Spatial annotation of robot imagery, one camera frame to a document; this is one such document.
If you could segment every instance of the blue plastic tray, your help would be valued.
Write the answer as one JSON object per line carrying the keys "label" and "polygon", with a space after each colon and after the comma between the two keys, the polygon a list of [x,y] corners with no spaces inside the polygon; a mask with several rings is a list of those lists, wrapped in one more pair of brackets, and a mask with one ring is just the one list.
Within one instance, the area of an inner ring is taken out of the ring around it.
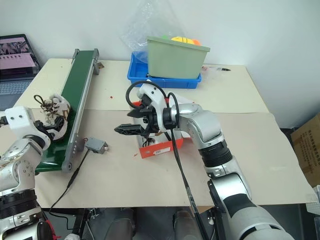
{"label": "blue plastic tray", "polygon": [[140,61],[131,54],[131,62],[128,70],[127,78],[131,83],[135,83],[141,80],[150,79],[155,84],[158,84],[161,88],[171,89],[195,89],[199,82],[201,82],[201,74],[196,79],[180,79],[180,78],[164,78],[147,76],[148,64]]}

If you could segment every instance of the cardboard sheet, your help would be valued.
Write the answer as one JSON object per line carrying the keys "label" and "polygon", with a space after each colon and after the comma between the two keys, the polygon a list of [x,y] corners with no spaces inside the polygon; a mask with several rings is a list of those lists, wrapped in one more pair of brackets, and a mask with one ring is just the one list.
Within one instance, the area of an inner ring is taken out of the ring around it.
{"label": "cardboard sheet", "polygon": [[[127,79],[129,61],[101,61],[104,68],[94,75],[90,84],[85,109],[130,110],[125,93],[131,82]],[[222,66],[231,71],[222,71],[216,79],[203,80],[196,89],[165,88],[192,100],[203,109],[214,113],[268,113],[258,90],[243,65]],[[61,93],[71,68],[71,59],[51,58],[19,98],[16,106],[39,109],[33,99],[35,94],[47,99],[52,93]],[[131,100],[137,100],[137,88]]]}
{"label": "cardboard sheet", "polygon": [[[80,135],[105,140],[103,155],[90,152],[73,185],[57,208],[188,206],[189,201],[172,152],[141,159],[135,136],[114,128],[130,123],[126,111],[85,110]],[[34,110],[41,118],[39,110]],[[314,202],[288,140],[270,113],[218,113],[226,142],[248,181],[253,202],[258,205]],[[14,141],[8,126],[0,128],[0,154]],[[76,168],[84,153],[79,154]],[[212,206],[208,177],[191,140],[179,150],[182,166],[198,206]],[[72,173],[42,172],[36,179],[36,194],[49,208],[65,190]]]}

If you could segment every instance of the white label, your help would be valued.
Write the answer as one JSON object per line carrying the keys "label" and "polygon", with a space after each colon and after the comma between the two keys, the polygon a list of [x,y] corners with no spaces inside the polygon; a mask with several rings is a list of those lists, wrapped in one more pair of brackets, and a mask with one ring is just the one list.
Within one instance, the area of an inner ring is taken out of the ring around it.
{"label": "white label", "polygon": [[170,147],[166,147],[166,148],[154,151],[153,155],[163,154],[163,153],[166,153],[166,152],[170,152]]}

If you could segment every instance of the laptop keyboard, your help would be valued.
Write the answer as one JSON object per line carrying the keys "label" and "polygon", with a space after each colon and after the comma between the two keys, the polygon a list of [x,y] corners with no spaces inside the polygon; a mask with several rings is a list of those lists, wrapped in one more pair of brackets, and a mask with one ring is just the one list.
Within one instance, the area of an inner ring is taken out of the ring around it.
{"label": "laptop keyboard", "polygon": [[0,95],[22,94],[32,80],[24,80],[20,82],[0,82]]}

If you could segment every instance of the white wall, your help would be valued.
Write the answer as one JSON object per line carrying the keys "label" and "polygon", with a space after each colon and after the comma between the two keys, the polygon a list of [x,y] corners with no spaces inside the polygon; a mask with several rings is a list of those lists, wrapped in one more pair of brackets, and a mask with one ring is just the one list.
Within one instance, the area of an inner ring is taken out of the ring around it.
{"label": "white wall", "polygon": [[[98,48],[129,60],[119,33],[135,0],[0,0],[0,35],[26,33],[44,63]],[[190,38],[211,47],[206,63],[246,65],[281,127],[320,112],[320,1],[170,0]]]}

